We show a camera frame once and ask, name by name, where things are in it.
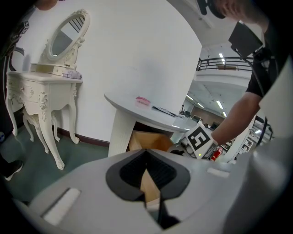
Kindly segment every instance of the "black shoe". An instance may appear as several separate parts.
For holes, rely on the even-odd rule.
[[[10,172],[9,176],[7,176],[7,177],[5,176],[5,179],[7,181],[10,181],[12,179],[13,175],[22,169],[22,166],[23,166],[23,163],[21,160],[15,160],[15,161],[11,162],[9,164],[9,169],[8,169]]]

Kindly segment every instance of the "white round table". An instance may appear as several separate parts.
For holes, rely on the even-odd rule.
[[[173,117],[155,110],[151,103],[149,106],[138,103],[136,96],[122,93],[105,93],[105,98],[116,109],[111,133],[108,157],[124,153],[127,149],[135,122],[140,122],[153,128],[173,132],[171,140],[176,143],[185,132],[197,125],[189,118]]]

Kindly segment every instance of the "wood panel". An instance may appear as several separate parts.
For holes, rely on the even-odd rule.
[[[173,142],[164,134],[139,131],[132,132],[128,144],[130,151],[137,149],[159,149],[167,151],[172,145]]]
[[[147,169],[142,175],[141,178],[141,191],[145,193],[145,201],[151,202],[157,200],[159,203],[160,190],[157,188],[157,185],[153,181],[152,177],[148,173]]]
[[[202,118],[202,122],[207,123],[210,126],[213,124],[213,122],[221,123],[224,120],[224,118],[222,118],[218,115],[215,115],[213,113],[210,113],[208,111],[205,111],[205,110],[197,108],[197,107],[193,108],[191,115],[192,116],[196,115],[196,116]]]

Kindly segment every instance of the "white cloth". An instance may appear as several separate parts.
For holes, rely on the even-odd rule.
[[[82,79],[82,75],[78,71],[69,70],[69,69],[63,73],[63,76],[67,78],[78,79],[78,80]]]

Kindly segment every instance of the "carved table leg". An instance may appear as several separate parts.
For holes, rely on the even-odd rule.
[[[57,126],[57,119],[56,119],[56,117],[55,117],[55,115],[54,115],[54,113],[52,112],[52,123],[53,123],[53,125],[54,125],[54,137],[55,137],[55,139],[56,139],[56,141],[60,141],[60,138],[58,137],[58,135],[57,135],[57,129],[58,129],[58,126]]]
[[[13,110],[12,110],[12,96],[8,94],[8,91],[7,91],[7,96],[6,96],[6,107],[7,107],[7,110],[8,110],[8,114],[10,116],[10,119],[12,121],[12,125],[13,125],[13,135],[17,136],[17,125],[16,125],[16,121],[15,121],[15,118],[14,118],[14,114],[13,114]]]
[[[32,131],[31,131],[31,128],[29,127],[29,124],[28,124],[28,122],[27,122],[27,118],[26,118],[26,116],[25,115],[23,115],[23,124],[24,124],[24,126],[26,127],[26,129],[27,129],[27,131],[28,131],[28,133],[29,133],[29,135],[31,136],[31,141],[33,141],[33,133],[32,133]]]
[[[75,136],[76,106],[74,98],[76,97],[76,87],[72,84],[72,96],[69,103],[69,134],[75,144],[79,143],[79,138]]]
[[[44,139],[56,161],[57,167],[60,170],[64,169],[64,163],[62,161],[62,159],[60,158],[59,152],[57,150],[56,144],[55,144],[55,140],[54,140],[54,136],[53,136],[53,132],[52,132],[52,116],[51,116],[51,111],[48,107],[48,99],[47,99],[47,95],[42,92],[39,95],[39,105],[40,105],[40,112],[38,114],[38,118],[39,118],[39,123],[40,123],[40,127],[42,130],[42,134],[44,136]]]
[[[46,144],[46,142],[44,140],[41,128],[40,128],[40,126],[35,126],[35,128],[36,128],[37,135],[40,138],[40,141],[42,142],[43,146],[45,147],[45,152],[48,154],[49,149],[48,149],[47,144]]]

